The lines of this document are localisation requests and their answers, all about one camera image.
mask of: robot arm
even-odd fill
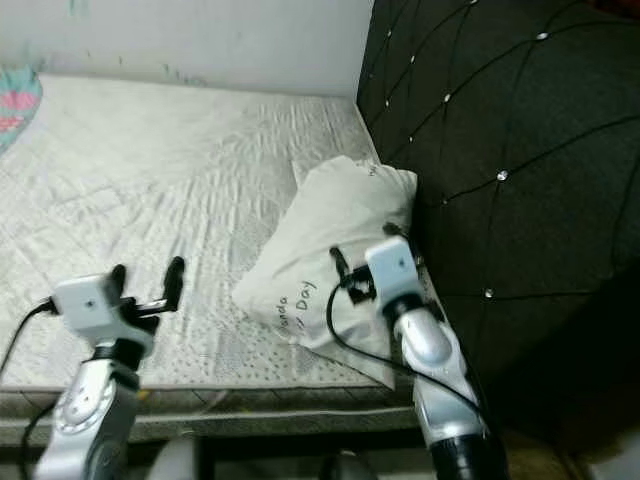
[[[140,361],[151,354],[159,324],[155,314],[176,311],[184,260],[174,258],[164,298],[137,305],[121,299],[125,270],[64,282],[53,300],[67,327],[94,347],[54,408],[49,446],[37,480],[124,478],[127,438],[137,410]]]
[[[438,479],[507,480],[502,446],[478,415],[479,410],[472,408],[479,402],[466,378],[467,365],[458,338],[427,307],[426,291],[407,241],[396,236],[367,250],[367,266],[354,270],[353,282],[345,282],[346,262],[339,251],[332,249],[332,255],[336,257],[341,284],[346,285],[352,300],[375,299],[377,312],[401,342],[408,366],[467,400],[425,377],[416,377],[416,413]],[[361,284],[368,286],[368,292],[358,289]]]

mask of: pillowcase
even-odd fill
[[[339,246],[351,268],[362,265],[365,250],[386,239],[386,223],[409,230],[416,188],[415,173],[373,161],[341,156],[322,163],[309,172],[255,266],[235,287],[234,302],[288,342],[393,387],[389,367],[342,349],[326,327],[327,299],[339,281],[329,249]],[[350,345],[390,355],[390,334],[373,302],[354,306],[341,290],[333,318]]]

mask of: black wire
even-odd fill
[[[389,358],[385,358],[385,357],[380,357],[374,353],[370,353],[370,352],[365,352],[364,350],[360,350],[357,347],[354,347],[353,345],[349,345],[347,342],[345,342],[342,337],[340,337],[340,335],[338,335],[338,332],[336,332],[336,329],[333,325],[333,301],[335,299],[336,293],[338,293],[338,290],[340,288],[342,288],[342,283],[338,283],[335,287],[333,287],[333,290],[331,290],[331,293],[329,294],[329,299],[327,300],[327,313],[326,313],[326,319],[327,319],[327,328],[329,329],[329,332],[331,333],[331,336],[333,337],[333,339],[335,340],[335,342],[342,348],[350,350],[362,357],[366,357],[369,358],[371,360],[375,360],[376,362],[379,363],[383,363],[385,365],[388,365],[389,367],[391,367],[393,370],[397,371],[397,372],[401,372],[404,373],[406,375],[411,375],[411,376],[417,376],[422,378],[423,380],[426,380],[434,385],[437,385],[438,387],[442,388],[443,390],[446,390],[447,392],[449,392],[451,395],[453,395],[454,397],[456,397],[457,399],[459,399],[462,403],[464,403],[467,407],[469,407],[469,409],[471,409],[476,415],[478,415],[478,417],[480,417],[480,419],[484,422],[484,424],[486,425],[487,429],[489,430],[489,433],[492,434],[493,436],[495,436],[497,438],[497,428],[495,427],[494,422],[491,420],[491,417],[489,416],[488,412],[482,408],[481,406],[477,405],[475,402],[469,400],[466,396],[464,396],[462,393],[458,392],[456,389],[451,388],[449,385],[447,385],[446,383],[438,380],[435,377],[432,377],[431,375],[427,375],[425,373],[422,372],[418,372],[417,370],[414,370],[413,368],[404,365],[402,363],[396,362],[394,360],[391,360]]]
[[[25,428],[22,433],[22,438],[20,439],[20,456],[18,458],[18,467],[20,468],[20,478],[22,480],[29,480],[30,478],[29,472],[27,471],[27,456],[29,454],[29,437],[31,436],[31,432],[36,428],[38,422],[48,415],[55,406],[56,402],[54,401],[44,407],[40,413],[29,421],[29,425],[27,425],[27,428]]]
[[[49,299],[49,300],[41,303],[40,305],[38,305],[33,310],[31,310],[22,319],[22,321],[20,322],[20,325],[18,325],[18,328],[13,333],[13,337],[11,338],[11,342],[9,342],[9,347],[7,347],[7,350],[6,350],[5,354],[4,354],[4,358],[2,359],[2,365],[0,365],[0,379],[2,378],[2,374],[4,373],[4,369],[7,367],[7,364],[9,363],[9,358],[11,357],[11,352],[13,351],[13,348],[15,347],[16,342],[18,341],[18,337],[22,333],[22,330],[24,329],[24,327],[27,325],[27,322],[34,315],[37,315],[38,313],[42,313],[42,312],[50,312],[50,311],[52,311],[52,308],[55,308],[55,307],[53,307],[52,300]]]

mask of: pink patterned cloth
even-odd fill
[[[8,132],[18,128],[23,120],[23,117],[0,117],[0,132]]]
[[[13,110],[28,110],[38,104],[38,97],[29,92],[11,91],[0,95],[0,107]]]

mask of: white pillow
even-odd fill
[[[273,326],[291,343],[351,366],[393,387],[393,372],[335,344],[326,327],[326,303],[338,283],[329,249],[338,245],[351,268],[367,248],[385,240],[382,227],[408,231],[417,187],[413,172],[337,157],[307,176],[258,261],[233,291],[251,318]],[[349,344],[389,356],[389,332],[373,302],[354,306],[336,295],[333,318]]]

